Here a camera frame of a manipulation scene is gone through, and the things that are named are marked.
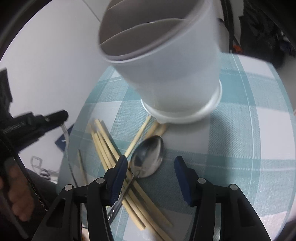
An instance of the spoon handle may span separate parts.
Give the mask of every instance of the spoon handle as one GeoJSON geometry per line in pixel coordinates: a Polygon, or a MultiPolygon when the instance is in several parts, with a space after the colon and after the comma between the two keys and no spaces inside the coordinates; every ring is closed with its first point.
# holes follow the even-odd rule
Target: spoon handle
{"type": "Polygon", "coordinates": [[[135,175],[132,175],[131,179],[129,180],[129,182],[126,185],[126,188],[124,189],[124,191],[119,196],[117,202],[113,205],[111,210],[108,212],[109,224],[111,224],[114,221],[116,214],[118,213],[119,209],[122,206],[122,201],[123,201],[125,195],[127,194],[128,190],[130,189],[130,186],[131,186],[131,184],[133,183],[134,180],[135,180],[135,175]]]}

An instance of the table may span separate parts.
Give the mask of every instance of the table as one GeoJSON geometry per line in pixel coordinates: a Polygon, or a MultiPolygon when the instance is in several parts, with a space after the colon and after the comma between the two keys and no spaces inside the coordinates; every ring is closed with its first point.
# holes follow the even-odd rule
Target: table
{"type": "MultiPolygon", "coordinates": [[[[165,157],[160,169],[139,184],[161,208],[174,228],[164,227],[173,240],[188,240],[195,208],[183,200],[173,161],[186,164],[211,183],[236,183],[274,239],[290,213],[295,197],[295,119],[285,88],[273,66],[246,56],[221,53],[221,103],[210,116],[190,125],[170,125],[163,136],[165,157]]],[[[124,153],[147,113],[140,96],[108,67],[94,87],[70,135],[68,157],[79,185],[83,179],[77,159],[81,150],[88,181],[104,175],[87,124],[103,120],[115,145],[124,153]]],[[[73,183],[64,156],[58,191],[73,183]]],[[[219,235],[219,214],[215,240],[219,235]]],[[[83,223],[87,225],[85,210],[83,223]]],[[[139,231],[121,209],[111,225],[114,239],[154,240],[139,231]]]]}

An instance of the silver rivet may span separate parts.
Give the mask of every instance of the silver rivet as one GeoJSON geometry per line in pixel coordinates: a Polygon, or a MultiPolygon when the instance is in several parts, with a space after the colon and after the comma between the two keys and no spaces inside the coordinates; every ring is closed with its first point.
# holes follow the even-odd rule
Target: silver rivet
{"type": "Polygon", "coordinates": [[[73,186],[72,186],[71,184],[68,184],[68,185],[65,186],[65,190],[66,190],[66,191],[69,191],[69,190],[72,189],[72,187],[73,187],[73,186]]]}
{"type": "Polygon", "coordinates": [[[238,189],[238,187],[237,187],[237,185],[235,185],[235,184],[231,184],[231,185],[230,185],[230,189],[236,191],[236,190],[238,189]]]}
{"type": "Polygon", "coordinates": [[[205,183],[205,179],[204,178],[199,178],[197,180],[197,182],[200,183],[200,184],[204,184],[205,183]]]}
{"type": "Polygon", "coordinates": [[[102,178],[102,177],[100,177],[100,178],[98,178],[98,179],[96,180],[96,182],[97,182],[98,184],[104,183],[104,181],[105,181],[105,179],[102,178]]]}

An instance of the white cup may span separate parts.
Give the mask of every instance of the white cup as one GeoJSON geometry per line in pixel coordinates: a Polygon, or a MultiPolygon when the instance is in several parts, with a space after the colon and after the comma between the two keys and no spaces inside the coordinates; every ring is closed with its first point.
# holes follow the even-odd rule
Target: white cup
{"type": "Polygon", "coordinates": [[[158,19],[162,11],[141,15],[144,9],[157,12],[168,0],[143,1],[143,6],[133,7],[135,1],[139,0],[110,3],[100,29],[103,55],[160,123],[190,123],[205,117],[222,95],[212,0],[191,0],[192,6],[184,8],[184,1],[174,1],[179,11],[171,9],[171,15],[164,14],[170,18],[165,19],[158,19]]]}

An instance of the spoon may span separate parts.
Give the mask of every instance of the spoon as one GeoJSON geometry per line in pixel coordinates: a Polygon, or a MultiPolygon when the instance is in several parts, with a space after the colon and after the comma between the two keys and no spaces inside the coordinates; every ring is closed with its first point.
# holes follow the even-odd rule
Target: spoon
{"type": "Polygon", "coordinates": [[[118,213],[122,201],[136,178],[151,176],[159,168],[164,155],[163,139],[160,136],[152,136],[141,142],[131,156],[132,178],[120,195],[118,201],[108,212],[108,221],[111,224],[118,213]]]}

